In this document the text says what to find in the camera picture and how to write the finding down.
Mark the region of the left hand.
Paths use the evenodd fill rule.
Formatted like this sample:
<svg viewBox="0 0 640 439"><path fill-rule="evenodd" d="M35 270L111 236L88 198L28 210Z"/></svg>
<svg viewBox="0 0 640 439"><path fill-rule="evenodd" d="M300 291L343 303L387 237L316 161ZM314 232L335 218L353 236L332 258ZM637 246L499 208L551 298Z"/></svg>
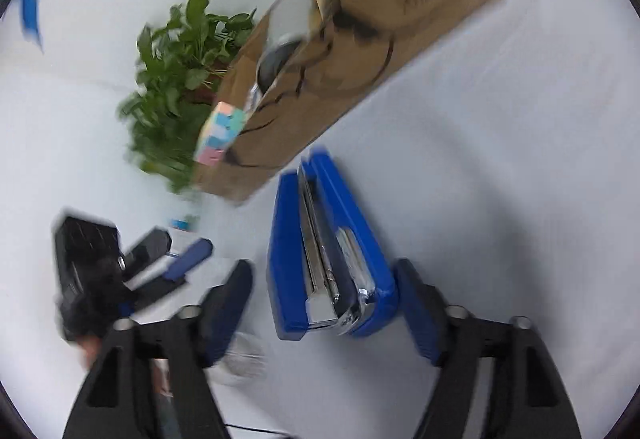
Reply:
<svg viewBox="0 0 640 439"><path fill-rule="evenodd" d="M82 362L86 369L89 370L96 358L98 358L102 341L96 336L85 336L79 338L77 344L82 351Z"/></svg>

